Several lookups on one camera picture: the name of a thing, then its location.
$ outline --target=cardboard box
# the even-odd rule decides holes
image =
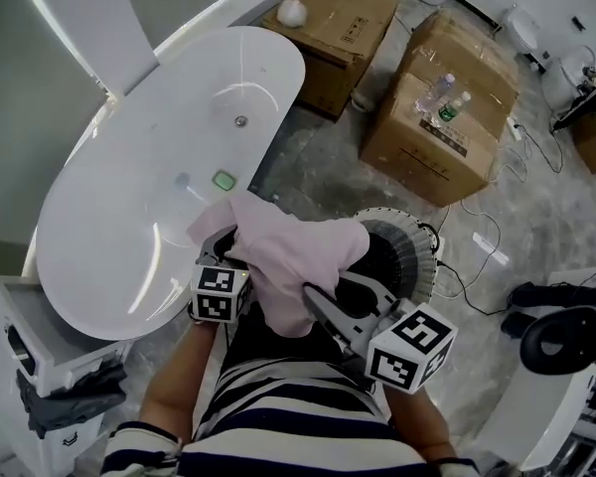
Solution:
[[[468,111],[495,136],[519,95],[517,62],[455,11],[437,11],[415,29],[399,72],[429,84],[452,73],[453,93],[471,94]]]
[[[498,138],[469,112],[434,129],[413,109],[428,84],[402,74],[382,104],[361,158],[425,200],[445,207],[488,185]]]
[[[596,173],[596,113],[583,116],[572,125],[572,136],[578,155]]]
[[[371,63],[395,14],[397,0],[300,0],[307,23],[286,28],[276,20],[277,7],[262,26],[277,32],[301,51],[305,81],[298,100],[338,117]]]

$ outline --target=white bathtub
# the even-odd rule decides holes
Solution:
[[[200,37],[118,103],[42,208],[36,261],[58,313],[109,340],[178,314],[199,252],[185,230],[225,196],[214,175],[247,188],[303,79],[285,38],[233,27]]]

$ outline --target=plastic bottle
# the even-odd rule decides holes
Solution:
[[[439,99],[448,93],[454,82],[455,77],[453,75],[442,76],[427,93],[415,101],[415,109],[420,113],[432,113]]]
[[[466,104],[468,104],[468,101],[471,98],[471,95],[465,91],[456,99],[446,102],[443,106],[439,108],[439,117],[444,122],[450,122],[453,118],[455,118],[459,113],[461,113],[464,110],[464,107],[466,106]]]

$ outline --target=fiducial marker cube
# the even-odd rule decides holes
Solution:
[[[457,328],[420,304],[371,339],[365,374],[413,394],[446,362]]]
[[[233,323],[249,299],[251,279],[247,270],[196,265],[191,287],[196,319]]]

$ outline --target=pink towel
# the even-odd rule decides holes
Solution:
[[[227,255],[249,265],[265,322],[285,337],[302,337],[311,330],[313,317],[302,301],[303,284],[310,282],[334,295],[340,272],[369,250],[369,234],[355,220],[299,221],[248,191],[207,207],[188,235],[201,246],[231,225],[238,230]]]

